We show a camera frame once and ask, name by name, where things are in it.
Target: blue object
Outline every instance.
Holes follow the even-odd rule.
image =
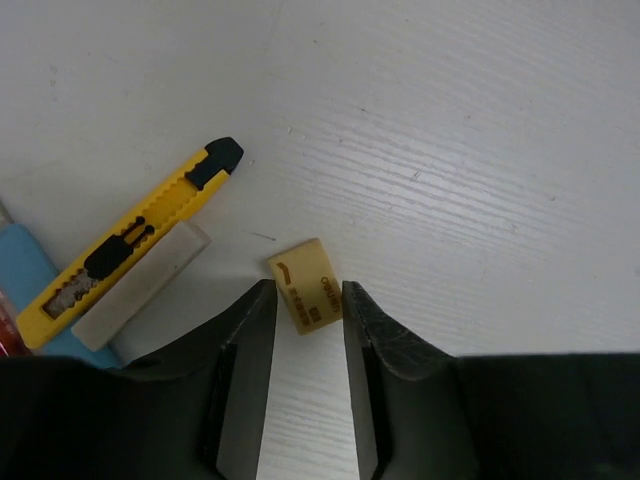
[[[0,288],[16,307],[24,310],[56,277],[58,270],[29,230],[12,223],[0,230]],[[47,355],[66,355],[101,368],[122,362],[110,348],[92,352],[71,333],[69,325],[40,349]]]

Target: red object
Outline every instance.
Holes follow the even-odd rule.
[[[0,357],[31,355],[4,305],[0,303]]]

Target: yellow utility knife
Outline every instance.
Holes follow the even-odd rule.
[[[42,347],[91,308],[176,223],[209,200],[243,153],[232,138],[220,138],[174,172],[20,313],[16,323],[25,344]]]

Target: white eraser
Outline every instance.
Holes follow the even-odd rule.
[[[197,226],[179,222],[78,322],[73,334],[94,352],[103,348],[211,239]]]

